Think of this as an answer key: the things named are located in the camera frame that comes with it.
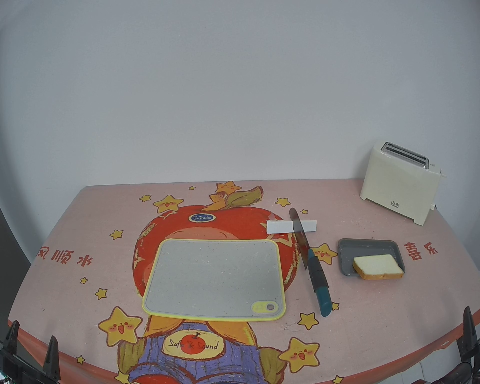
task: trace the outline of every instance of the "table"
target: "table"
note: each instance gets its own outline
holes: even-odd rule
[[[480,322],[480,278],[436,209],[418,226],[360,199],[361,185],[269,180],[86,187],[39,251],[9,319],[20,322],[20,342],[41,363],[55,335],[63,383],[376,383],[454,342],[467,305]],[[330,285],[334,310],[326,318],[295,237],[265,230],[267,220],[288,219],[291,207],[317,220],[307,237]],[[249,323],[147,315],[145,282],[166,238],[272,239],[281,255],[285,315]],[[341,238],[395,241],[404,277],[364,281],[341,274]],[[197,332],[219,347],[186,351],[183,337]]]

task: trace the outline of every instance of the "red apple graphic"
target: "red apple graphic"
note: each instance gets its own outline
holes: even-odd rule
[[[183,352],[189,355],[196,355],[205,349],[205,340],[199,337],[198,332],[196,335],[186,335],[180,341],[180,348]]]
[[[252,206],[210,212],[202,212],[202,208],[203,205],[180,207],[166,217],[154,218],[142,231],[132,261],[133,279],[141,296],[145,293],[158,246],[165,239],[255,240],[274,236],[272,239],[276,241],[280,252],[284,289],[289,287],[297,273],[299,260],[295,236],[267,235],[265,228],[267,220],[282,220],[280,216]],[[212,214],[215,219],[208,222],[190,221],[189,217],[195,214]]]

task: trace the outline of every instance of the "chinese characters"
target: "chinese characters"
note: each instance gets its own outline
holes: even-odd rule
[[[45,260],[45,256],[48,254],[49,251],[49,247],[42,247],[38,251],[37,257],[41,257],[43,260]],[[72,258],[73,253],[74,251],[69,250],[55,250],[53,256],[51,257],[51,260],[54,260],[57,263],[60,262],[60,264],[67,264],[67,262]],[[90,265],[92,261],[93,257],[91,257],[90,255],[85,255],[78,258],[77,264],[80,264],[80,267],[85,267]]]
[[[421,253],[415,243],[407,242],[406,244],[403,244],[403,246],[407,249],[408,255],[412,258],[412,260],[421,259]],[[435,255],[438,253],[438,251],[434,247],[432,247],[432,243],[430,241],[426,243],[423,247],[428,251],[430,255]]]

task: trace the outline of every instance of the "gray tray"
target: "gray tray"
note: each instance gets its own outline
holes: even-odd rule
[[[347,276],[358,275],[353,268],[353,258],[359,256],[390,254],[396,260],[398,266],[405,273],[402,255],[398,245],[391,240],[369,240],[369,239],[340,239],[338,241],[338,257],[340,258],[340,269]]]

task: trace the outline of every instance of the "toaster slot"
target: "toaster slot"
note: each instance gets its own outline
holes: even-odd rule
[[[409,163],[415,164],[419,167],[428,169],[428,158],[409,149],[403,148],[393,143],[385,143],[382,147],[382,151],[398,158],[401,158]]]

